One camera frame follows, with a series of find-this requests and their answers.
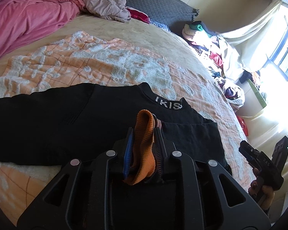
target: green cloth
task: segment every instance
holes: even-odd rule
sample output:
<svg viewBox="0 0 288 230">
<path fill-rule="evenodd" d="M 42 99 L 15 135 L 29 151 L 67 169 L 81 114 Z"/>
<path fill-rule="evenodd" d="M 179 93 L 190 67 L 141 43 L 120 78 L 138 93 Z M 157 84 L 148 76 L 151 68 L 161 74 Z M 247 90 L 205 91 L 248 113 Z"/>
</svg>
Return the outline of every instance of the green cloth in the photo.
<svg viewBox="0 0 288 230">
<path fill-rule="evenodd" d="M 255 85 L 253 84 L 253 82 L 250 79 L 247 79 L 250 87 L 252 88 L 258 102 L 260 103 L 260 105 L 262 106 L 262 108 L 266 107 L 266 101 L 265 99 L 262 97 L 262 95 L 260 94 L 260 92 L 258 91 L 258 89 L 255 87 Z"/>
<path fill-rule="evenodd" d="M 202 27 L 200 24 L 194 25 L 194 24 L 191 23 L 191 24 L 189 25 L 189 27 L 190 27 L 192 30 L 195 30 L 195 31 L 203 31 L 203 32 L 205 32 L 205 33 L 208 35 L 209 38 L 212 37 L 212 35 L 208 34 L 208 33 L 203 29 L 203 27 Z"/>
<path fill-rule="evenodd" d="M 189 25 L 191 29 L 196 31 L 205 31 L 201 25 L 193 25 L 192 23 Z"/>
</svg>

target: blue fabric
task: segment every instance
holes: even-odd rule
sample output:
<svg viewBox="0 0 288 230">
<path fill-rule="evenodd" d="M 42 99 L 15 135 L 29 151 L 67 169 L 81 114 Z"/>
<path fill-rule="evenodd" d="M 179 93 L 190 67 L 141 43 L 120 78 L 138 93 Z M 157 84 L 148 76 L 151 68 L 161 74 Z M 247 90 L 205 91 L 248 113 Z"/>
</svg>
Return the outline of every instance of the blue fabric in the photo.
<svg viewBox="0 0 288 230">
<path fill-rule="evenodd" d="M 163 30 L 165 30 L 165 31 L 170 32 L 169 27 L 166 26 L 165 24 L 162 24 L 162 23 L 160 23 L 160 22 L 156 22 L 156 21 L 153 21 L 153 20 L 150 20 L 150 22 L 151 22 L 151 24 L 153 24 L 153 25 L 155 25 L 155 26 L 157 26 L 157 27 L 159 27 L 159 28 L 161 28 L 161 29 L 163 29 Z"/>
<path fill-rule="evenodd" d="M 210 75 L 211 75 L 212 77 L 214 77 L 214 78 L 216 78 L 216 77 L 221 77 L 221 73 L 216 72 L 216 71 L 213 70 L 212 68 L 207 67 L 207 70 L 208 70 L 208 72 L 210 73 Z"/>
<path fill-rule="evenodd" d="M 209 49 L 206 48 L 206 47 L 199 46 L 199 45 L 194 45 L 194 44 L 192 44 L 192 41 L 187 41 L 187 42 L 188 42 L 188 44 L 189 44 L 191 47 L 193 47 L 194 49 L 199 49 L 199 50 L 204 50 L 204 51 L 206 51 L 206 52 L 209 52 Z"/>
</svg>

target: orange blanket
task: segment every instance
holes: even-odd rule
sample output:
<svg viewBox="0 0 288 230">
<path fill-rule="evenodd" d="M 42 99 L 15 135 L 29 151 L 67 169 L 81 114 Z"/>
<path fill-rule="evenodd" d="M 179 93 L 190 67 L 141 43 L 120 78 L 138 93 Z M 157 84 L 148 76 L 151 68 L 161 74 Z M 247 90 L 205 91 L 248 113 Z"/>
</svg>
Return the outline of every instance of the orange blanket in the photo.
<svg viewBox="0 0 288 230">
<path fill-rule="evenodd" d="M 147 82 L 156 94 L 169 100 L 184 97 L 202 116 L 218 123 L 233 177 L 248 189 L 252 170 L 238 152 L 240 141 L 246 137 L 222 91 L 212 81 L 148 49 L 119 39 L 104 41 L 77 32 L 34 53 L 9 59 L 0 77 L 0 97 L 82 82 L 107 86 Z M 17 122 L 7 127 L 17 127 Z M 36 138 L 46 133 L 47 129 L 36 132 Z M 25 134 L 20 139 L 25 141 Z M 0 208 L 14 224 L 59 169 L 0 163 Z"/>
</svg>

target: red cloth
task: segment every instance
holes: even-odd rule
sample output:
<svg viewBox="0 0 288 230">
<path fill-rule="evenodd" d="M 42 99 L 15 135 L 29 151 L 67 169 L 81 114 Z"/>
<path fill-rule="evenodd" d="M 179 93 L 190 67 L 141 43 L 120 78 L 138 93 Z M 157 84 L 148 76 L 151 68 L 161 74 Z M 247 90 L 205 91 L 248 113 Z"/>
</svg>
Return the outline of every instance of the red cloth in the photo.
<svg viewBox="0 0 288 230">
<path fill-rule="evenodd" d="M 54 33 L 83 8 L 82 0 L 0 0 L 0 57 Z"/>
<path fill-rule="evenodd" d="M 240 116 L 237 116 L 237 115 L 236 115 L 236 117 L 237 117 L 237 119 L 238 119 L 238 121 L 239 121 L 239 123 L 240 123 L 240 125 L 242 127 L 242 130 L 243 130 L 244 134 L 246 136 L 248 136 L 248 130 L 247 130 L 247 126 L 245 124 L 244 119 L 242 117 L 240 117 Z"/>
<path fill-rule="evenodd" d="M 147 14 L 132 7 L 126 7 L 126 9 L 130 12 L 131 18 L 150 24 L 150 20 Z"/>
<path fill-rule="evenodd" d="M 212 59 L 218 67 L 221 67 L 223 65 L 222 57 L 217 53 L 211 51 L 209 58 Z"/>
</svg>

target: pile of clothes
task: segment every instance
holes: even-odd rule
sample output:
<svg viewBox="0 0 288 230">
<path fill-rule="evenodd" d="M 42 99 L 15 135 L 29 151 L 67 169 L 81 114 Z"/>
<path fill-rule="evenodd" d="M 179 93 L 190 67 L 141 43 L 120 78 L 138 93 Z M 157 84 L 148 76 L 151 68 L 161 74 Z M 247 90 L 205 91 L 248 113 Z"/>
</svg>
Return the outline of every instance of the pile of clothes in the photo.
<svg viewBox="0 0 288 230">
<path fill-rule="evenodd" d="M 198 55 L 208 61 L 205 65 L 211 76 L 221 76 L 223 71 L 224 56 L 220 48 L 224 39 L 216 32 L 210 31 L 202 21 L 193 21 L 186 24 L 182 30 L 182 35 L 188 44 L 193 47 Z"/>
<path fill-rule="evenodd" d="M 234 84 L 227 78 L 216 77 L 214 81 L 222 89 L 227 101 L 229 102 L 232 109 L 237 111 L 245 102 L 244 91 L 238 85 Z"/>
</svg>

